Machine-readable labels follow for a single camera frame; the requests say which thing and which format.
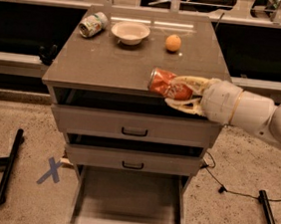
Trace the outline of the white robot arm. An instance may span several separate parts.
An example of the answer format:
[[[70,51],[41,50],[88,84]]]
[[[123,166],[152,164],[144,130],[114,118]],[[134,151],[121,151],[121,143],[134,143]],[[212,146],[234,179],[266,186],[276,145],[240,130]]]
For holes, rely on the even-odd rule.
[[[171,107],[188,114],[197,113],[216,123],[242,128],[264,142],[281,148],[281,105],[218,79],[176,77],[174,85],[187,86],[198,98],[164,99]]]

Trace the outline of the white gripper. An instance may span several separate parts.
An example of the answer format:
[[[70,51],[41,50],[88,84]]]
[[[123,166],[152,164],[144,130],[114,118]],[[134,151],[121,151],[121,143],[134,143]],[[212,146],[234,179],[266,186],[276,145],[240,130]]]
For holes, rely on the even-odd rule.
[[[235,105],[243,93],[241,88],[218,79],[177,76],[171,82],[173,85],[187,86],[195,94],[203,94],[202,100],[164,99],[171,108],[188,114],[206,115],[209,120],[220,124],[229,124]]]

